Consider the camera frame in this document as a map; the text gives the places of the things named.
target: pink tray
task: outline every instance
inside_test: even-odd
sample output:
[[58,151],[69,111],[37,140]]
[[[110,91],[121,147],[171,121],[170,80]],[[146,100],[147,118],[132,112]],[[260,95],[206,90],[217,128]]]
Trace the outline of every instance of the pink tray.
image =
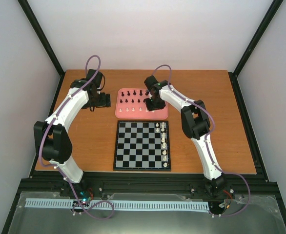
[[117,118],[131,118],[131,119],[166,119],[168,118],[168,104],[166,103],[165,108],[156,111],[147,111],[146,104],[143,102],[144,99],[148,98],[149,95],[145,95],[146,89],[120,89],[117,94],[117,104],[115,115]]

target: white strip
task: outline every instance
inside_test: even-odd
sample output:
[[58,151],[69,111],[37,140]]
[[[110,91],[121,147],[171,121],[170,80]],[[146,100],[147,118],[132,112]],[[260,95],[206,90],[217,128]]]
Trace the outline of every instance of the white strip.
[[[85,208],[92,206],[99,200],[91,201]],[[114,204],[116,211],[192,211],[208,212],[208,202],[199,201],[110,201]],[[44,198],[27,198],[26,208],[61,208],[72,209],[76,204],[73,199],[44,199]],[[111,210],[111,206],[106,203],[100,203],[94,210]]]

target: brown tabletop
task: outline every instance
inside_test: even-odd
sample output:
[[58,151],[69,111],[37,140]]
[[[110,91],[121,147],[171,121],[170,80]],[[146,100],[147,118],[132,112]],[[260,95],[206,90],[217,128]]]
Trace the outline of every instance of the brown tabletop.
[[[113,172],[118,120],[115,116],[117,92],[121,88],[145,88],[144,80],[152,71],[101,72],[106,77],[103,92],[111,94],[111,107],[96,108],[95,112],[80,110],[70,126],[69,137],[73,144],[72,156],[82,170]],[[168,74],[166,70],[159,70],[155,77],[161,81],[168,79]],[[83,77],[84,70],[66,71],[55,109],[67,95],[71,82]],[[255,166],[227,71],[175,70],[172,84],[185,96],[194,100],[201,99],[214,117],[216,130],[212,133],[211,141],[222,169],[255,174]],[[166,173],[202,173],[203,167],[196,148],[184,135],[180,113],[172,106],[169,107],[167,120],[170,128],[171,172]],[[37,162],[36,170],[53,168],[43,168]]]

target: purple cable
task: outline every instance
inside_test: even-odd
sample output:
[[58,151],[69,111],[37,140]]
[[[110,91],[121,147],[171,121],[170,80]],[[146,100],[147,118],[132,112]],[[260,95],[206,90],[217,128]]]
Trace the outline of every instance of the purple cable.
[[[87,86],[93,79],[94,77],[97,75],[97,73],[99,72],[100,70],[100,66],[101,66],[101,59],[99,56],[97,55],[92,55],[86,62],[86,65],[85,65],[85,75],[87,74],[87,68],[88,68],[88,64],[89,64],[89,61],[94,58],[94,57],[97,57],[98,60],[99,60],[99,65],[94,73],[94,75],[91,77],[90,80],[88,80],[82,87],[80,87],[79,89],[77,89],[72,95],[71,95],[71,98],[73,98],[78,92],[80,92],[85,86]],[[70,97],[68,99],[66,99],[66,101],[60,106],[59,110],[56,112],[56,118],[59,116],[60,112],[62,111],[62,109],[66,106],[66,104],[70,101],[71,99]],[[50,122],[50,124],[47,126],[44,134],[43,134],[43,137],[42,137],[42,141],[41,141],[41,144],[40,144],[40,147],[39,147],[39,162],[40,164],[43,166],[43,167],[50,167],[50,166],[57,166],[56,164],[44,164],[43,161],[42,161],[42,151],[43,151],[43,146],[44,146],[44,142],[45,142],[45,139],[47,138],[47,134],[48,132],[50,131],[53,123],[55,122],[56,118],[53,118]],[[60,172],[60,174],[66,178],[66,175],[61,171],[61,169],[58,167],[58,171]],[[103,203],[103,202],[107,202],[111,207],[112,207],[112,212],[111,214],[106,217],[106,218],[97,218],[95,216],[93,216],[92,214],[90,214],[88,212],[88,210],[86,210],[83,205],[81,204],[77,194],[76,194],[76,191],[74,189],[74,186],[72,185],[71,181],[68,179],[67,182],[69,183],[69,186],[71,188],[71,190],[73,191],[73,194],[78,202],[78,204],[81,206],[81,208],[83,209],[83,212],[84,213],[87,213],[90,217],[94,218],[94,219],[97,219],[97,220],[105,220],[105,219],[109,219],[113,214],[114,214],[114,205],[109,202],[109,201],[99,201],[97,203],[95,203],[94,205],[92,205],[88,210],[92,209],[94,206],[97,206],[98,204],[100,203]]]
[[[169,89],[170,89],[175,95],[177,95],[179,98],[181,98],[183,101],[185,101],[185,99],[184,99],[180,94],[178,94],[177,92],[175,92],[174,89],[171,89],[171,87],[170,87],[170,81],[171,81],[171,78],[172,78],[172,69],[171,69],[171,67],[170,67],[169,65],[164,64],[164,65],[161,65],[161,66],[157,67],[157,68],[153,71],[152,76],[153,76],[153,75],[157,72],[157,70],[158,70],[159,68],[161,68],[161,67],[168,67],[169,70],[170,70],[169,79],[168,79],[168,87],[169,87]],[[187,100],[187,102],[190,103],[190,104],[192,104],[192,105],[194,105],[194,106],[196,106],[197,108],[201,109],[202,111],[204,111],[204,112],[208,115],[208,117],[210,118],[210,120],[211,120],[211,122],[212,122],[212,129],[205,135],[205,141],[206,141],[205,144],[206,144],[206,148],[207,148],[207,151],[208,151],[209,158],[210,158],[212,164],[214,164],[215,161],[213,160],[212,155],[211,155],[211,152],[210,152],[210,150],[209,150],[209,146],[208,146],[208,142],[207,142],[207,137],[208,137],[208,135],[210,135],[210,134],[215,130],[215,128],[216,128],[215,121],[214,121],[213,117],[211,116],[211,114],[210,114],[206,109],[204,109],[203,107],[197,105],[197,104],[194,103],[194,102],[191,102],[191,101],[188,101],[188,100]],[[221,217],[231,217],[231,216],[238,215],[239,213],[241,213],[242,211],[244,211],[244,210],[247,208],[247,206],[249,205],[249,203],[250,203],[250,187],[249,187],[249,185],[248,185],[246,179],[245,179],[241,174],[234,173],[234,172],[225,172],[225,171],[223,171],[221,168],[219,168],[217,165],[214,165],[214,166],[215,166],[215,168],[216,168],[218,171],[220,171],[220,172],[222,172],[222,173],[224,173],[224,174],[239,176],[240,178],[242,178],[242,180],[243,180],[244,183],[246,184],[246,187],[247,187],[247,190],[248,190],[248,200],[247,200],[247,203],[245,204],[245,206],[244,206],[243,208],[241,208],[239,211],[237,211],[237,212],[235,212],[235,213],[233,213],[233,214],[222,215]]]

